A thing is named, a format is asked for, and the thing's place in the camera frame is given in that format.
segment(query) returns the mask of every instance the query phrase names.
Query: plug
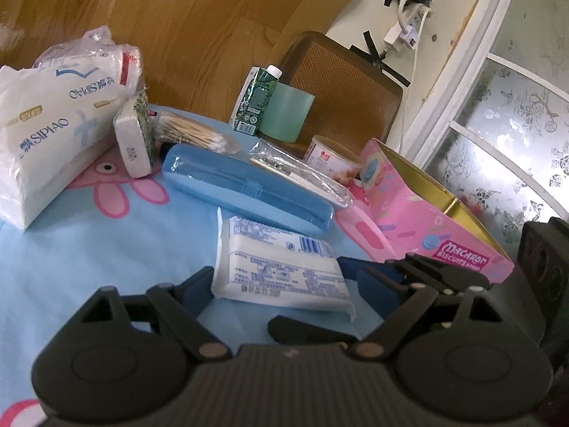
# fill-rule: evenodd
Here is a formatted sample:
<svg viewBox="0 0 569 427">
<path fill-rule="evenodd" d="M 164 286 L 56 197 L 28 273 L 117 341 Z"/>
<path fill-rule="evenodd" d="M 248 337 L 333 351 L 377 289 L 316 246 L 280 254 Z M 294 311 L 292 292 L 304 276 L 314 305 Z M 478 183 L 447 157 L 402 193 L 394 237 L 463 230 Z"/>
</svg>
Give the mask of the plug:
<svg viewBox="0 0 569 427">
<path fill-rule="evenodd" d="M 399 35 L 399 39 L 410 49 L 415 49 L 418 37 L 419 34 L 412 25 L 407 26 L 407 33 L 401 31 L 401 34 Z"/>
<path fill-rule="evenodd" d="M 395 25 L 389 29 L 389 32 L 383 38 L 383 41 L 389 49 L 400 51 L 401 48 L 403 48 L 403 40 L 399 38 L 401 32 L 401 26 L 399 25 L 399 22 L 396 22 Z"/>
</svg>

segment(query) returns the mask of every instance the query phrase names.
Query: pink cartoon print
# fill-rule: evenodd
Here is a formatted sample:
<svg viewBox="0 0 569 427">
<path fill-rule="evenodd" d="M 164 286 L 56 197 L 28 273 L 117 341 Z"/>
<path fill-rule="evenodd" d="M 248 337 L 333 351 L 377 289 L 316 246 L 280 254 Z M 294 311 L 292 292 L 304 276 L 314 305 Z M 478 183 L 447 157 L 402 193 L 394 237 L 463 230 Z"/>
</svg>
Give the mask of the pink cartoon print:
<svg viewBox="0 0 569 427">
<path fill-rule="evenodd" d="M 35 427 L 45 420 L 46 415 L 37 400 L 23 400 L 0 416 L 0 427 Z"/>
<path fill-rule="evenodd" d="M 130 210 L 129 198 L 122 188 L 123 184 L 130 184 L 138 197 L 151 204 L 163 205 L 170 200 L 166 189 L 153 178 L 153 175 L 159 171 L 160 163 L 156 162 L 152 175 L 138 179 L 130 178 L 126 168 L 124 168 L 118 148 L 113 147 L 93 162 L 67 187 L 85 188 L 92 186 L 93 199 L 101 213 L 110 218 L 122 218 Z"/>
<path fill-rule="evenodd" d="M 391 244 L 369 217 L 368 204 L 363 189 L 350 186 L 354 204 L 347 209 L 337 210 L 334 218 L 341 230 L 354 241 L 375 262 L 397 258 Z"/>
</svg>

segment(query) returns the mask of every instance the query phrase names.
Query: clear plastic bag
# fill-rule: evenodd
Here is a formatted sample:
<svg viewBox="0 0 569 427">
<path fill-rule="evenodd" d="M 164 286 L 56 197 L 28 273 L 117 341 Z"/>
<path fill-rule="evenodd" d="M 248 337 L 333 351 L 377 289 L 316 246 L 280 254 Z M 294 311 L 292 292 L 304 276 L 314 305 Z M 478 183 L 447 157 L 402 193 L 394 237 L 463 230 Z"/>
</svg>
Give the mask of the clear plastic bag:
<svg viewBox="0 0 569 427">
<path fill-rule="evenodd" d="M 159 112 L 152 121 L 152 127 L 154 138 L 162 142 L 193 144 L 217 154 L 235 154 L 241 149 L 231 136 L 171 111 Z"/>
<path fill-rule="evenodd" d="M 325 198 L 336 207 L 348 208 L 353 198 L 348 188 L 310 168 L 301 160 L 260 139 L 249 151 L 249 160 L 288 181 Z"/>
<path fill-rule="evenodd" d="M 71 70 L 0 68 L 0 217 L 19 229 L 115 142 L 126 87 L 94 64 Z"/>
<path fill-rule="evenodd" d="M 100 68 L 117 84 L 126 86 L 129 98 L 144 90 L 140 49 L 132 45 L 116 45 L 106 25 L 86 32 L 83 38 L 53 45 L 36 59 L 33 67 L 75 64 L 93 64 Z"/>
<path fill-rule="evenodd" d="M 356 310 L 348 286 L 327 242 L 245 218 L 223 220 L 221 209 L 217 209 L 217 223 L 217 256 L 211 285 L 217 298 L 345 311 L 350 321 L 354 320 Z M 308 275 L 307 271 L 319 273 Z M 259 289 L 267 293 L 252 293 Z"/>
</svg>

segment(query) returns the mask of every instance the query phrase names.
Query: cotton swab bundle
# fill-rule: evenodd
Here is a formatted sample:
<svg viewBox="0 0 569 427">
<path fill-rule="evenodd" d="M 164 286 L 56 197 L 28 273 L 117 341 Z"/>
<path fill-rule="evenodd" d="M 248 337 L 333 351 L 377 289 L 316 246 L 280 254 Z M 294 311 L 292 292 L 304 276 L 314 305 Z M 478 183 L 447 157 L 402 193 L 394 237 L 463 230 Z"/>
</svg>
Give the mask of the cotton swab bundle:
<svg viewBox="0 0 569 427">
<path fill-rule="evenodd" d="M 153 128 L 158 141 L 193 144 L 217 154 L 235 154 L 240 149 L 239 143 L 230 136 L 175 112 L 159 112 L 153 120 Z"/>
</svg>

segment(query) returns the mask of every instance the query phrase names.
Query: electrical cord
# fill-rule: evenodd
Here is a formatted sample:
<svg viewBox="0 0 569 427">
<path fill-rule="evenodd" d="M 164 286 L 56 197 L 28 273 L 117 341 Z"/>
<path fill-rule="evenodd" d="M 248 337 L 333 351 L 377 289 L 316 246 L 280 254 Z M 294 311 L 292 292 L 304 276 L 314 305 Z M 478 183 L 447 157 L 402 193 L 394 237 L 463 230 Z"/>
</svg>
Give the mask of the electrical cord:
<svg viewBox="0 0 569 427">
<path fill-rule="evenodd" d="M 403 31 L 403 33 L 408 33 L 408 28 L 407 28 L 407 24 L 405 24 L 405 21 L 403 20 L 403 11 L 405 10 L 405 3 L 407 2 L 407 0 L 399 0 L 399 8 L 397 9 L 397 21 L 399 22 L 399 25 L 401 26 L 401 30 Z"/>
<path fill-rule="evenodd" d="M 421 34 L 423 33 L 423 26 L 425 25 L 425 19 L 427 18 L 428 14 L 431 12 L 430 8 L 425 6 L 425 12 L 421 19 L 421 24 L 419 26 L 419 32 L 417 33 L 417 41 L 415 43 L 415 54 L 413 56 L 413 70 L 411 71 L 411 79 L 409 83 L 409 87 L 407 88 L 407 94 L 405 95 L 405 102 L 403 102 L 403 110 L 401 112 L 401 138 L 399 141 L 399 150 L 397 153 L 403 157 L 403 135 L 405 134 L 405 109 L 407 107 L 407 101 L 409 100 L 409 95 L 411 94 L 411 88 L 413 88 L 413 80 L 415 78 L 415 71 L 417 69 L 417 52 L 419 51 L 419 42 L 421 41 Z"/>
</svg>

